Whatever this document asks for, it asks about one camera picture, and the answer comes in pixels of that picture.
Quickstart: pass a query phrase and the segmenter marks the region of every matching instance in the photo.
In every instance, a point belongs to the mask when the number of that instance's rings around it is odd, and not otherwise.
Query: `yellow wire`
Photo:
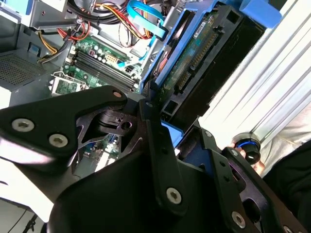
[[[42,35],[41,35],[41,32],[39,32],[38,36],[39,36],[39,38],[41,39],[42,43],[45,45],[45,47],[47,47],[47,49],[48,49],[52,54],[54,54],[54,53],[57,52],[57,49],[56,49],[56,48],[52,47],[51,45],[49,45],[49,44],[44,40],[44,38],[43,38]]]
[[[111,8],[110,6],[104,5],[104,4],[96,4],[96,6],[102,6],[106,9],[108,9],[110,12],[112,12],[123,24],[124,26],[137,38],[141,39],[141,37],[131,28],[129,27],[126,22],[114,11],[113,8]]]
[[[148,19],[148,14],[145,11],[144,11],[144,18]],[[150,33],[149,33],[149,31],[147,29],[145,29],[145,33],[146,33],[147,37],[151,37],[151,35],[150,35]]]

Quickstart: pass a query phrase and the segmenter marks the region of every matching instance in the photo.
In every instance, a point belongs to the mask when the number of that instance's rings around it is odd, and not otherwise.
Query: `black knob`
[[[256,143],[251,141],[244,142],[238,145],[238,147],[241,147],[245,151],[245,159],[249,162],[250,165],[257,163],[260,160],[260,152]]]
[[[235,148],[242,148],[245,151],[245,159],[250,165],[260,160],[260,142],[253,133],[241,133],[232,140],[235,143]]]

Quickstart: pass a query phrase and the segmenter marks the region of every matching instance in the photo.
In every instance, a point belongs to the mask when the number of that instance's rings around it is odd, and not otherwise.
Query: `screw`
[[[119,92],[117,92],[117,91],[114,91],[114,92],[113,92],[113,95],[114,95],[115,97],[118,97],[118,98],[121,98],[121,97],[122,97],[122,95],[121,95]]]
[[[242,217],[242,215],[240,215],[238,212],[236,211],[233,211],[232,214],[231,214],[231,217],[233,219],[233,221],[242,229],[245,228],[246,226],[246,223],[245,223],[245,220],[244,218]]]
[[[146,104],[149,106],[149,107],[153,107],[153,105],[151,104],[151,103],[149,103],[149,102],[146,102]]]
[[[20,118],[12,122],[12,128],[19,132],[29,132],[33,130],[35,124],[28,119]]]
[[[68,139],[62,134],[53,134],[49,137],[49,143],[52,146],[62,148],[68,144]]]
[[[207,137],[212,137],[212,134],[209,131],[205,131],[205,134],[207,135]]]
[[[288,226],[284,226],[283,228],[286,233],[293,233],[292,230],[288,228]]]
[[[238,153],[235,150],[231,150],[231,152],[234,156],[238,156]]]
[[[169,199],[169,201],[173,204],[180,204],[181,203],[181,195],[179,191],[175,188],[168,188],[166,190],[166,196]]]

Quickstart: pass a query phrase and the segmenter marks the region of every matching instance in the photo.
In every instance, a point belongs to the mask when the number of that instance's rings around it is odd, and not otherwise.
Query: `green circuit board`
[[[64,95],[64,94],[76,92],[78,85],[79,84],[77,83],[68,83],[66,81],[60,80],[57,86],[57,89],[56,89],[56,93],[60,95]]]
[[[105,82],[83,72],[82,70],[76,68],[75,66],[65,65],[63,72],[73,78],[76,78],[78,80],[87,83],[87,85],[90,88],[107,85]]]
[[[127,57],[126,54],[121,54],[119,51],[110,47],[102,42],[99,42],[96,38],[87,37],[86,39],[79,41],[75,45],[76,49],[88,54],[94,58],[101,57],[106,60],[106,64],[119,70],[126,75],[138,75],[140,76],[142,69],[140,65],[131,65],[128,67],[119,67],[120,62],[129,62],[131,58]]]
[[[202,47],[208,43],[208,39],[215,39],[213,32],[213,23],[217,18],[218,13],[210,13],[203,18],[199,24],[197,30],[190,39],[188,45],[180,55],[178,61],[175,63],[171,72],[164,81],[164,84],[160,88],[156,102],[160,105],[163,105],[165,101],[171,96],[174,92],[176,86],[179,86],[182,89],[187,80],[191,77],[192,72],[190,67],[195,65],[195,61],[200,57],[202,53]]]

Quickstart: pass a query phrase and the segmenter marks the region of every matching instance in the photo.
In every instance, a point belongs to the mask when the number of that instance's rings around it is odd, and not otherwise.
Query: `red wire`
[[[142,35],[140,32],[139,32],[139,30],[132,24],[132,22],[127,18],[127,17],[125,17],[125,15],[123,15],[120,11],[118,11],[117,9],[114,9],[115,10],[115,12],[120,16],[120,17],[122,17],[127,23],[129,23],[131,26],[132,26],[132,28],[134,28],[135,30],[136,30],[136,32],[137,32],[137,34],[139,35],[139,36],[141,36],[143,39],[149,39],[149,37],[147,37],[147,36],[145,36],[145,35]]]
[[[90,27],[91,27],[91,24],[90,24],[90,22],[88,22],[87,32],[86,32],[85,35],[83,35],[83,34],[85,33],[85,29],[86,29],[86,28],[85,28],[85,25],[82,24],[82,29],[83,29],[83,30],[82,30],[82,31],[83,31],[82,34],[81,34],[79,37],[71,36],[71,37],[69,38],[69,40],[83,40],[83,39],[85,39],[85,38],[88,36],[88,34],[89,34]],[[62,38],[65,38],[65,37],[67,36],[67,33],[66,33],[64,30],[58,28],[57,31],[58,31],[58,33],[62,36]]]

